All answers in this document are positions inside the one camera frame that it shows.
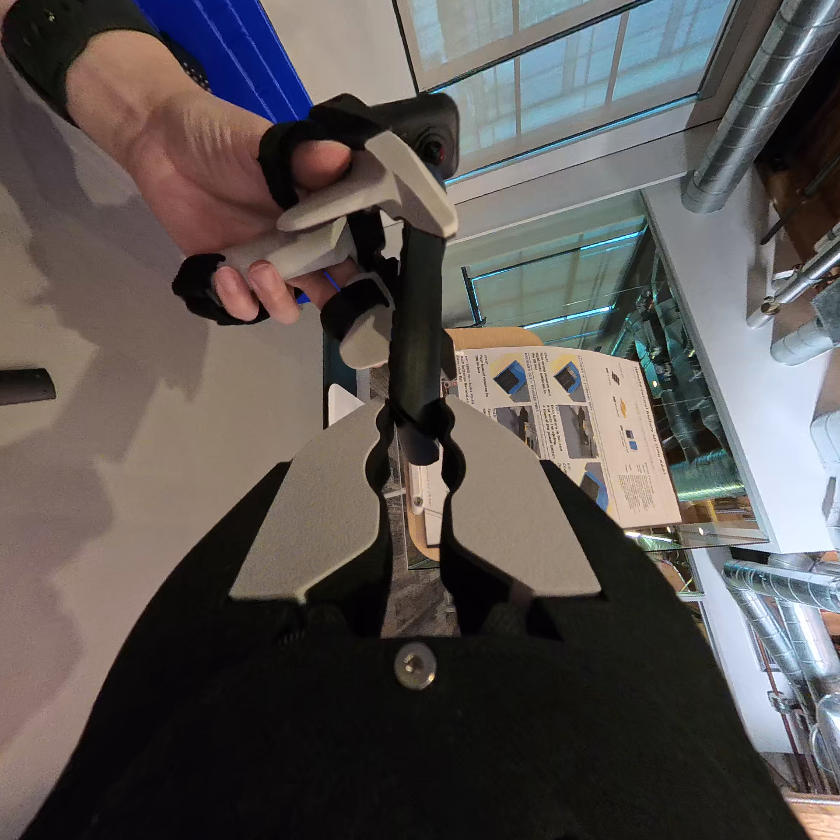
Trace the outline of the dark framed glass window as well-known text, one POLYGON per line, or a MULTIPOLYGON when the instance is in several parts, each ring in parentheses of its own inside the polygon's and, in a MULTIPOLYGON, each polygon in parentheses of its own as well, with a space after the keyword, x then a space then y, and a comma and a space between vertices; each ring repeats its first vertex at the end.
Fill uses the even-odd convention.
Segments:
POLYGON ((484 326, 555 326, 613 303, 647 229, 635 214, 461 267, 470 312, 484 326))

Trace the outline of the large white framed window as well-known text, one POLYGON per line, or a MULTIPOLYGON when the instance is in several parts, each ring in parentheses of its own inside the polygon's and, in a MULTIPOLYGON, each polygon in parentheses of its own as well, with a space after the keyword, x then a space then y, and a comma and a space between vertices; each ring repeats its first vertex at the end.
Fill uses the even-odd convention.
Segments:
POLYGON ((693 102, 729 1, 397 1, 420 91, 460 118, 455 178, 693 102))

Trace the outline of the black tube on table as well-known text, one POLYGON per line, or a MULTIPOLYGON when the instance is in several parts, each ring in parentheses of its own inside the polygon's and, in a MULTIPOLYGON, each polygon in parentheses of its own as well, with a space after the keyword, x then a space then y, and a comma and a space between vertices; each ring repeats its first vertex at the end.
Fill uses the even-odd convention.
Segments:
POLYGON ((43 368, 1 370, 1 406, 50 402, 55 384, 43 368))

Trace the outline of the black watch band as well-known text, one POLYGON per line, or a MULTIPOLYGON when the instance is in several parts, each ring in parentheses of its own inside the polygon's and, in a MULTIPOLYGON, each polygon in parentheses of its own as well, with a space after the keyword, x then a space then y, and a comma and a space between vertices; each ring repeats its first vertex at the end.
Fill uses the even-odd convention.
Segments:
POLYGON ((71 125, 67 72, 96 36, 126 31, 160 41, 180 68, 209 91, 201 62, 160 32, 132 1, 16 1, 3 16, 2 48, 27 84, 71 125))

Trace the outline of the person's left hand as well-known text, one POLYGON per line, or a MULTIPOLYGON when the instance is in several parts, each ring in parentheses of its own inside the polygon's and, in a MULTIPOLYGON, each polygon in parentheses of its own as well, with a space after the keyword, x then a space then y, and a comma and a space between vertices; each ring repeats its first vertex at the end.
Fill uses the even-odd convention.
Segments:
MULTIPOLYGON (((66 96, 76 125, 131 176, 184 256, 220 253, 276 226, 280 207, 257 162, 269 122, 198 87, 158 39, 129 30, 96 35, 68 69, 66 96)), ((291 159, 299 194, 338 181, 350 162, 341 143, 299 145, 291 159)), ((245 277, 222 265, 213 286, 232 317, 252 321, 261 305, 291 324, 299 315, 292 288, 323 308, 358 273, 348 258, 287 283, 261 260, 245 277)))

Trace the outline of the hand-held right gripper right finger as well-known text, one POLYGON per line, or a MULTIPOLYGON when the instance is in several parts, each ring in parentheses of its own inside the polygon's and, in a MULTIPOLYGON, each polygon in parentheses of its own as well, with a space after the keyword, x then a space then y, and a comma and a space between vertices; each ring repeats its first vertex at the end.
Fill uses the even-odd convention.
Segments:
POLYGON ((502 597, 596 596, 601 585, 541 461, 513 432, 457 397, 444 399, 442 478, 448 495, 440 573, 456 593, 479 574, 502 597))

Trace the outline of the grey metal pipe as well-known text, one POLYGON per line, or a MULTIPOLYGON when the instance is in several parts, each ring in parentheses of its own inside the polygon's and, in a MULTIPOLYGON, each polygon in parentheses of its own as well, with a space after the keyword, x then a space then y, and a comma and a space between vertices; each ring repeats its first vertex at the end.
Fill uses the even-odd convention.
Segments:
POLYGON ((836 223, 814 246, 814 256, 799 268, 773 277, 771 294, 747 318, 747 326, 757 329, 770 322, 781 307, 797 299, 804 291, 830 277, 839 263, 839 223, 836 223))

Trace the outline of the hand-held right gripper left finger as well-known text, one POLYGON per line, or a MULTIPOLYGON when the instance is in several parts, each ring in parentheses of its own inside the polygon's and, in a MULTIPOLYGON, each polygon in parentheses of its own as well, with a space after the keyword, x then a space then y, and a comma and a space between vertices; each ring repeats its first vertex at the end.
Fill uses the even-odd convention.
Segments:
POLYGON ((392 423, 382 399, 316 436, 290 462, 229 595, 236 601, 343 597, 385 581, 384 488, 392 423))

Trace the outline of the black cylindrical tube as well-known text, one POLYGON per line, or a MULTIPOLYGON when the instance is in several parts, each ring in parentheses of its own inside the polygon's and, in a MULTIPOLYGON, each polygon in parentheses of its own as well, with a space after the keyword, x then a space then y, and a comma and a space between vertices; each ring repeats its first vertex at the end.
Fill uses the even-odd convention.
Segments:
POLYGON ((404 223, 388 403, 403 453, 415 466, 429 466, 438 459, 445 247, 443 238, 404 223))

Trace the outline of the silver spiral ventilation duct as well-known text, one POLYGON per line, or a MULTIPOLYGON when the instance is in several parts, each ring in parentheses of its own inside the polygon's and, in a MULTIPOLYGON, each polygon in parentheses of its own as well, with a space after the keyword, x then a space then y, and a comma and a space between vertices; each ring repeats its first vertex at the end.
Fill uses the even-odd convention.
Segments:
POLYGON ((721 576, 809 720, 838 693, 838 653, 824 613, 838 614, 838 575, 730 560, 721 576))
POLYGON ((691 173, 681 202, 694 214, 722 209, 753 167, 839 33, 838 1, 784 1, 691 173))

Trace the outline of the printed instruction sheet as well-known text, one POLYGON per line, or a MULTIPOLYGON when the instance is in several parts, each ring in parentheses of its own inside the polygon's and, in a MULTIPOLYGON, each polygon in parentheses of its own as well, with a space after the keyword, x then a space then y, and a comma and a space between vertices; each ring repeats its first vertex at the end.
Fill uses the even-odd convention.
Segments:
POLYGON ((555 346, 457 350, 456 394, 549 460, 625 530, 681 522, 637 362, 555 346))

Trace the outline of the blue plastic bin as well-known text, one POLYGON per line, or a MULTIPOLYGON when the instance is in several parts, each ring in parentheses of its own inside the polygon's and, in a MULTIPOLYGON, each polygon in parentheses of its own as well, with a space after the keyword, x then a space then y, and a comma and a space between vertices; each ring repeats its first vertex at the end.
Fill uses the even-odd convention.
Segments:
POLYGON ((259 1, 138 1, 189 72, 212 93, 271 123, 312 101, 259 1))

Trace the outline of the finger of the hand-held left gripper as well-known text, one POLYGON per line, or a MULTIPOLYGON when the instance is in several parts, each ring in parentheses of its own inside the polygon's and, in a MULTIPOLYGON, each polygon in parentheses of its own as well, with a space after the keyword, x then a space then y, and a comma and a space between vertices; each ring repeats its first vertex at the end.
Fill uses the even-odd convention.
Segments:
POLYGON ((455 205, 418 155, 391 131, 367 140, 364 151, 382 170, 372 188, 372 207, 438 238, 458 232, 455 205))
POLYGON ((361 280, 372 280, 384 295, 386 303, 377 303, 360 315, 339 346, 342 361, 354 370, 381 368, 389 360, 392 320, 395 310, 391 292, 379 276, 353 276, 343 288, 347 291, 361 280))

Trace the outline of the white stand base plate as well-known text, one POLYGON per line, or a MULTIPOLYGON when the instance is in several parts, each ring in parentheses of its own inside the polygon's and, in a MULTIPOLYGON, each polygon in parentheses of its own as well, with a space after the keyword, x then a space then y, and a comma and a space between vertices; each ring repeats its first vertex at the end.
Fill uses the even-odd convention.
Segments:
MULTIPOLYGON (((328 388, 328 425, 361 407, 359 399, 338 384, 328 388)), ((401 456, 400 473, 406 504, 406 531, 415 548, 432 562, 439 562, 445 501, 448 488, 443 479, 443 455, 428 466, 415 466, 401 456)))

